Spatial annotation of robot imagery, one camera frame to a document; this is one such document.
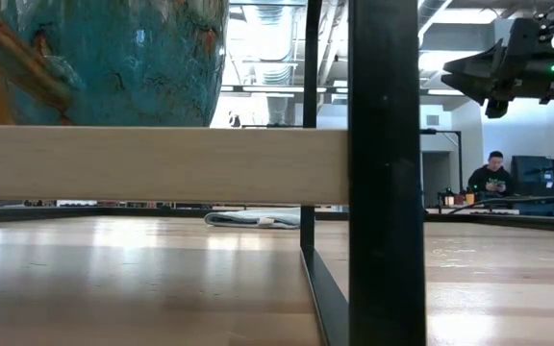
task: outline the folded cloth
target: folded cloth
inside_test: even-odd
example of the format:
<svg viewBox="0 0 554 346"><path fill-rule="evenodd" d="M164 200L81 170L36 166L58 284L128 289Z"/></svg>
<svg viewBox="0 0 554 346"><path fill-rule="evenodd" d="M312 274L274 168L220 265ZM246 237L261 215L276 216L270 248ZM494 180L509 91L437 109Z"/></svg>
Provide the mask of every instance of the folded cloth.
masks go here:
<svg viewBox="0 0 554 346"><path fill-rule="evenodd" d="M300 208L211 212L208 225L295 230L300 228Z"/></svg>

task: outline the ceiling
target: ceiling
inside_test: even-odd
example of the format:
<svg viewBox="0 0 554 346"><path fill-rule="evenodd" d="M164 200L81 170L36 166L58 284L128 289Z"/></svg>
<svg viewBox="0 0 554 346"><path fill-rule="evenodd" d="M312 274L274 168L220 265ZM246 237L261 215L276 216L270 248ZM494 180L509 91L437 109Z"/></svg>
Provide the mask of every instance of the ceiling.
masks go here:
<svg viewBox="0 0 554 346"><path fill-rule="evenodd" d="M419 8L428 1L419 0ZM325 0L322 4L321 87L347 84L346 4L346 0ZM440 80L445 62L491 47L509 32L508 19L554 12L554 0L435 0L437 4L442 8L429 17L430 24L420 36L419 59L420 87L434 92L448 89ZM305 17L306 1L232 0L223 84L302 87ZM445 104L446 99L450 97L426 96L422 102Z"/></svg>

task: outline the man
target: man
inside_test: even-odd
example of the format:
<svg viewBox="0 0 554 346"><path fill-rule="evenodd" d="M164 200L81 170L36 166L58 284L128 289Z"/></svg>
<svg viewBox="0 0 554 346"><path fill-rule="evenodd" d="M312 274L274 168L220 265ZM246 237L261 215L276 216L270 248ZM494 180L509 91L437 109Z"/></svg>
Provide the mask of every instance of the man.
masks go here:
<svg viewBox="0 0 554 346"><path fill-rule="evenodd" d="M512 193L510 173L504 167L504 156L501 152L494 151L489 154L489 164L476 169L467 184L474 191L496 192L502 196Z"/></svg>

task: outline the cable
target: cable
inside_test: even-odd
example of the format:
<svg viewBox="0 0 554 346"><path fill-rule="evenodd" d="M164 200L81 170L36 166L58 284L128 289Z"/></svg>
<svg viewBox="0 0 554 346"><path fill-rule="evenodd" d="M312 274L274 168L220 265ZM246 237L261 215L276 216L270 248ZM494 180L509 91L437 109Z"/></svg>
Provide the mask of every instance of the cable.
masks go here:
<svg viewBox="0 0 554 346"><path fill-rule="evenodd" d="M554 202L554 196L550 197L525 197L525 198L519 198L519 197L509 197L509 198L491 198L484 201L478 201L476 203L472 203L470 205L462 206L459 208L456 208L449 212L448 214L453 214L461 210L466 210L473 208L475 206L480 206L486 203L490 202L503 202L503 203L532 203L532 202Z"/></svg>

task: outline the dark jacket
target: dark jacket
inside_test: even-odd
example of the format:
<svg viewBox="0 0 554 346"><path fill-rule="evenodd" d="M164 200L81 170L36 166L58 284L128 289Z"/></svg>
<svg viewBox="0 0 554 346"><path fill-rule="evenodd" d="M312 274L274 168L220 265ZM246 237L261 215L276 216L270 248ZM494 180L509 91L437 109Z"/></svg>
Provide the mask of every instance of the dark jacket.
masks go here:
<svg viewBox="0 0 554 346"><path fill-rule="evenodd" d="M504 196L513 193L514 186L510 177L510 173L508 173L508 171L506 171L504 167L501 167L496 172L493 172L488 169L486 165L484 165L476 169L467 181L467 185L471 187L474 191L486 191L486 186L488 183L503 183L506 186L506 190L501 194Z"/></svg>

